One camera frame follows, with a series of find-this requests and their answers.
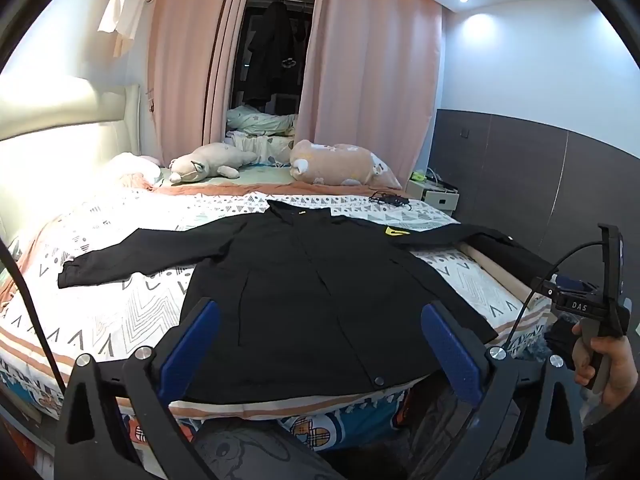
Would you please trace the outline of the black jacket yellow logo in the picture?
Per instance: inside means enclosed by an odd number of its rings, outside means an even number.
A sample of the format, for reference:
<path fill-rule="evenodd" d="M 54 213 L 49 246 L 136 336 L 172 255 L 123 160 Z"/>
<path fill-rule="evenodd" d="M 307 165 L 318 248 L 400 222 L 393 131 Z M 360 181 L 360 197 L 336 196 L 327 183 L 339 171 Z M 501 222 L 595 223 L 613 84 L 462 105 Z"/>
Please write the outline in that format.
<path fill-rule="evenodd" d="M 137 230 L 66 262 L 58 286 L 99 285 L 175 266 L 193 270 L 183 310 L 221 313 L 186 400 L 208 404 L 346 396 L 408 384 L 438 370 L 420 316 L 441 302 L 483 342 L 495 330 L 419 257 L 468 244 L 524 284 L 549 263 L 510 237 L 472 224 L 395 230 L 270 202 L 187 231 Z"/>

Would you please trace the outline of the grey patterned trouser knee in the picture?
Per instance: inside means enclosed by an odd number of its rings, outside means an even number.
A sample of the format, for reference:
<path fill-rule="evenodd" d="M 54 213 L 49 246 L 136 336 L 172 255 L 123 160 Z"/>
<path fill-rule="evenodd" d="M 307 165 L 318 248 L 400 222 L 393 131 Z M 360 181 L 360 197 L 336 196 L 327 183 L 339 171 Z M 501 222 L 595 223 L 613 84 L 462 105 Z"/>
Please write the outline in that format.
<path fill-rule="evenodd" d="M 276 422 L 211 419 L 192 445 L 218 479 L 343 479 Z"/>

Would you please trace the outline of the white bedside nightstand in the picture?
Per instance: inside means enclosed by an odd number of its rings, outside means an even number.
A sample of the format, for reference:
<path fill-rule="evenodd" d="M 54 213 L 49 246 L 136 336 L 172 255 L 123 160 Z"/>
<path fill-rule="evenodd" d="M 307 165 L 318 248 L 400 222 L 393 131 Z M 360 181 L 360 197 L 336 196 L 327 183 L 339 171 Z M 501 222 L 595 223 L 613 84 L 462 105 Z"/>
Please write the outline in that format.
<path fill-rule="evenodd" d="M 420 200 L 450 217 L 454 215 L 460 197 L 458 189 L 443 181 L 431 168 L 425 172 L 413 171 L 406 192 L 414 200 Z"/>

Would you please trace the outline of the patterned white bedspread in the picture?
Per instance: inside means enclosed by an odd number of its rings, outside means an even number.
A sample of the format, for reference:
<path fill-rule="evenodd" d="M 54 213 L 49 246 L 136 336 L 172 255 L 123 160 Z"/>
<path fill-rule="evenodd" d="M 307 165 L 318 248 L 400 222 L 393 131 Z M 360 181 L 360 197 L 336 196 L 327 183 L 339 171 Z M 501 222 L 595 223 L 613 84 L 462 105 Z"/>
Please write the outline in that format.
<path fill-rule="evenodd" d="M 232 186 L 205 185 L 195 194 L 171 196 L 165 193 L 123 188 L 102 195 L 100 200 L 80 202 L 70 211 L 45 224 L 25 249 L 18 266 L 24 272 L 35 301 L 44 336 L 50 344 L 63 378 L 68 380 L 75 359 L 90 353 L 98 361 L 119 360 L 140 346 L 154 346 L 172 327 L 179 314 L 191 279 L 193 266 L 169 269 L 146 278 L 134 274 L 127 281 L 100 286 L 58 289 L 56 279 L 62 263 L 91 249 L 120 242 L 135 228 L 194 228 L 209 221 L 236 214 L 257 214 L 268 209 L 268 200 L 297 207 L 331 209 L 332 216 L 347 216 L 388 226 L 388 232 L 426 231 L 457 223 L 434 207 L 418 200 L 409 206 L 376 204 L 364 192 L 358 194 L 310 194 L 294 184 Z M 521 293 L 514 296 L 504 284 L 507 278 L 493 278 L 489 263 L 475 249 L 462 245 L 412 252 L 431 266 L 497 332 L 492 344 L 502 344 L 518 310 Z M 53 418 L 62 408 L 62 393 L 41 349 L 20 294 L 9 292 L 9 279 L 1 285 L 1 385 L 12 390 L 27 405 Z M 541 337 L 554 321 L 550 300 L 537 296 L 511 341 L 516 356 Z M 240 416 L 248 419 L 285 418 L 321 414 L 360 403 L 367 396 L 388 396 L 417 381 L 383 390 L 381 394 L 350 396 L 302 396 L 291 400 L 259 403 L 203 404 L 176 402 L 171 411 L 178 418 L 206 419 Z"/>

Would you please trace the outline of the beige plush animal toy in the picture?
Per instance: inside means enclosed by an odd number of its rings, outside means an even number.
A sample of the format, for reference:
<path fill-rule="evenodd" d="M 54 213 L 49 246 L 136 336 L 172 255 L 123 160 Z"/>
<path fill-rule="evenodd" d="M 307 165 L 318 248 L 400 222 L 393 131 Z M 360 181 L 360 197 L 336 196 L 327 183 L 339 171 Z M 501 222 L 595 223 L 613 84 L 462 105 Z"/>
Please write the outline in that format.
<path fill-rule="evenodd" d="M 168 180 L 171 184 L 187 184 L 214 177 L 237 179 L 240 169 L 256 160 L 255 153 L 242 151 L 227 143 L 206 144 L 174 159 L 169 164 Z"/>

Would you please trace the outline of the green floral pillow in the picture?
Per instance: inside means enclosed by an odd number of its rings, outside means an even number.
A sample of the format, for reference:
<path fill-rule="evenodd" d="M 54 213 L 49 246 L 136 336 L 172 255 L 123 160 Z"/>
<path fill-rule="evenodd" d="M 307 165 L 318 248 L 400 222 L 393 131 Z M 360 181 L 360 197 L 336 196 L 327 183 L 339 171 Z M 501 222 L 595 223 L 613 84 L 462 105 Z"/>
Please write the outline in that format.
<path fill-rule="evenodd" d="M 248 105 L 232 108 L 226 115 L 229 131 L 243 131 L 255 136 L 285 134 L 295 127 L 296 120 L 296 114 L 267 114 Z"/>

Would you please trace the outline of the pink plush animal pillow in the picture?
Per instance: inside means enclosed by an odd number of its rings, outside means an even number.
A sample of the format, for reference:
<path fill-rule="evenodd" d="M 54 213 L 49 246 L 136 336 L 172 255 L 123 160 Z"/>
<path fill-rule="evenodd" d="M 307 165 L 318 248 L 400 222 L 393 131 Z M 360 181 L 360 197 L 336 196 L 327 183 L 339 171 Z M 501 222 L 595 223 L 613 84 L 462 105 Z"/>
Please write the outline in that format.
<path fill-rule="evenodd" d="M 295 180 L 310 184 L 401 189 L 382 159 L 356 145 L 323 145 L 303 140 L 294 145 L 290 166 Z"/>

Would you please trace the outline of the cream padded headboard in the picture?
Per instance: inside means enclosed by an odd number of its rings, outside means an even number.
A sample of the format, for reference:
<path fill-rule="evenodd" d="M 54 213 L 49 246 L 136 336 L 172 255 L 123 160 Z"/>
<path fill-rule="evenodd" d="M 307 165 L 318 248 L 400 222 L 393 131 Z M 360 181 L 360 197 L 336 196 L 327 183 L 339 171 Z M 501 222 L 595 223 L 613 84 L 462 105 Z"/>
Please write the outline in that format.
<path fill-rule="evenodd" d="M 89 186 L 103 164 L 140 153 L 140 87 L 81 78 L 1 92 L 1 238 L 39 228 Z"/>

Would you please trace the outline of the right pink curtain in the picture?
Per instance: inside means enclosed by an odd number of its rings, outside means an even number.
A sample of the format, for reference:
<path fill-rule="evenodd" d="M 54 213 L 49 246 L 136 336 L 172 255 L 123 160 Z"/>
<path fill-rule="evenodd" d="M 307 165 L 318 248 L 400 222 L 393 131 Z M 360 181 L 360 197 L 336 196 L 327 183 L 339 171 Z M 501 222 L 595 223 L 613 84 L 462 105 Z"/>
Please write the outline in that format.
<path fill-rule="evenodd" d="M 354 144 L 411 176 L 435 111 L 442 6 L 314 0 L 296 138 Z"/>

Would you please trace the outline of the pink curtain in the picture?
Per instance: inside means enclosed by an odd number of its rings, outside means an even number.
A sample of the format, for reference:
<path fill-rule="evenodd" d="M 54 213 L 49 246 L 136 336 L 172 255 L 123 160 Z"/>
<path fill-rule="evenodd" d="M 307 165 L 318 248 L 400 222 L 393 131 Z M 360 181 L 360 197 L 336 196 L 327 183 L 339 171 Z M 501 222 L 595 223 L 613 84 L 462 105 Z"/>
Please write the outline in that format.
<path fill-rule="evenodd" d="M 354 144 L 411 176 L 435 111 L 442 6 L 314 0 L 296 138 Z"/>
<path fill-rule="evenodd" d="M 148 96 L 160 160 L 218 142 L 246 0 L 156 0 Z"/>

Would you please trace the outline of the hanging cream garment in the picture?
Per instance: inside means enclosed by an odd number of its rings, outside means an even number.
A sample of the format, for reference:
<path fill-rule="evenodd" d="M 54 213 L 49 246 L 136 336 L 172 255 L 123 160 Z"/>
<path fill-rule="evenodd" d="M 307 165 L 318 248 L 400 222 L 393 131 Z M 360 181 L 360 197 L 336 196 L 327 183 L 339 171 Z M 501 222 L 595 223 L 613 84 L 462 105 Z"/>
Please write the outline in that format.
<path fill-rule="evenodd" d="M 134 43 L 142 10 L 147 1 L 108 0 L 98 31 L 115 38 L 114 58 L 120 58 Z"/>

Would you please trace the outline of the left pink curtain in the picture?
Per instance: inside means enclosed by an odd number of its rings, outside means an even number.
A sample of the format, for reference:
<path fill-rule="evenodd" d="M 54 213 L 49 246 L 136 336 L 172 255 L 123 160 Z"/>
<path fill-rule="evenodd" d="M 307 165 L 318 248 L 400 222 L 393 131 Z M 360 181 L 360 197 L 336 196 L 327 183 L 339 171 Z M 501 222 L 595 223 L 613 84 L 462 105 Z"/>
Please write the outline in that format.
<path fill-rule="evenodd" d="M 156 0 L 148 96 L 160 160 L 218 142 L 246 0 Z"/>

